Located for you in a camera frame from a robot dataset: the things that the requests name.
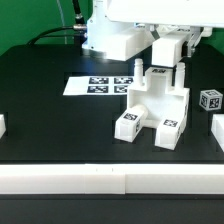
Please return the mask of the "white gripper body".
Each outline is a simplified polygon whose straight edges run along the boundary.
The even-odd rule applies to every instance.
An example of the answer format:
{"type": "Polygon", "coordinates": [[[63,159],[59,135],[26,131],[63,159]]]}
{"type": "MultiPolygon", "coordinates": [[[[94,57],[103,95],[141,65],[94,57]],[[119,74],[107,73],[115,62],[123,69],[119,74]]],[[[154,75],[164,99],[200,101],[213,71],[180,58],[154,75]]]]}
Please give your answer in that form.
{"type": "Polygon", "coordinates": [[[104,0],[111,21],[224,28],[224,0],[104,0]]]}

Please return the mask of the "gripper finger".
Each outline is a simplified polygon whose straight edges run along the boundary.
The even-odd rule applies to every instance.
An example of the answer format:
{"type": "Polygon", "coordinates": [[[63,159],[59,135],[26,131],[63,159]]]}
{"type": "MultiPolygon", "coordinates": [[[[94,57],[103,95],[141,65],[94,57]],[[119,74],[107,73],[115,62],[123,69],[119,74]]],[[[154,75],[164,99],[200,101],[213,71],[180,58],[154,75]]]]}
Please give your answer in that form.
{"type": "Polygon", "coordinates": [[[153,38],[158,40],[160,38],[160,32],[162,27],[160,25],[150,24],[149,31],[151,32],[153,38]]]}
{"type": "Polygon", "coordinates": [[[187,56],[191,57],[195,52],[195,47],[199,44],[203,37],[210,37],[212,35],[211,27],[191,27],[190,39],[187,41],[187,56]]]}

